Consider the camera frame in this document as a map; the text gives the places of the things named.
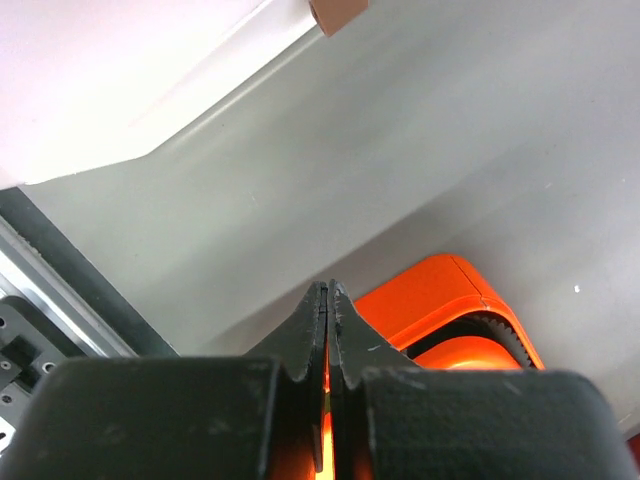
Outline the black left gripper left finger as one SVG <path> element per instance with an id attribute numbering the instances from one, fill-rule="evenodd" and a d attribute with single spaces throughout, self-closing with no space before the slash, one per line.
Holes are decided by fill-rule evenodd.
<path id="1" fill-rule="evenodd" d="M 241 356 L 74 359 L 37 388 L 5 479 L 312 479 L 328 288 Z"/>

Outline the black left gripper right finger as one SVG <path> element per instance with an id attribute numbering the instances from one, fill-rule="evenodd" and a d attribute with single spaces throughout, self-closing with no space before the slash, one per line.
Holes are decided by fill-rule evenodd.
<path id="1" fill-rule="evenodd" d="M 339 479 L 635 479 L 614 414 L 585 377 L 418 367 L 327 295 Z"/>

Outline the orange cookie box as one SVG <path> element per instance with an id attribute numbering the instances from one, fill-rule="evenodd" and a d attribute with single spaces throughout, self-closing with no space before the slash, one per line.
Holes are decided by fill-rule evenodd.
<path id="1" fill-rule="evenodd" d="M 509 305 L 466 259 L 450 254 L 428 257 L 396 275 L 355 302 L 357 312 L 382 337 L 413 360 L 449 339 L 479 336 L 503 346 L 521 369 L 540 369 L 542 360 Z M 294 369 L 298 354 L 311 361 L 314 413 L 312 479 L 332 479 L 328 306 L 303 300 L 274 330 L 271 350 Z"/>

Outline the orange box lid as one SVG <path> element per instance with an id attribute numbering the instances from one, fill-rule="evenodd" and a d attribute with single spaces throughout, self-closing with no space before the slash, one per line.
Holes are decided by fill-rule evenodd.
<path id="1" fill-rule="evenodd" d="M 518 361 L 499 343 L 479 336 L 446 340 L 418 355 L 414 362 L 427 369 L 514 370 Z"/>

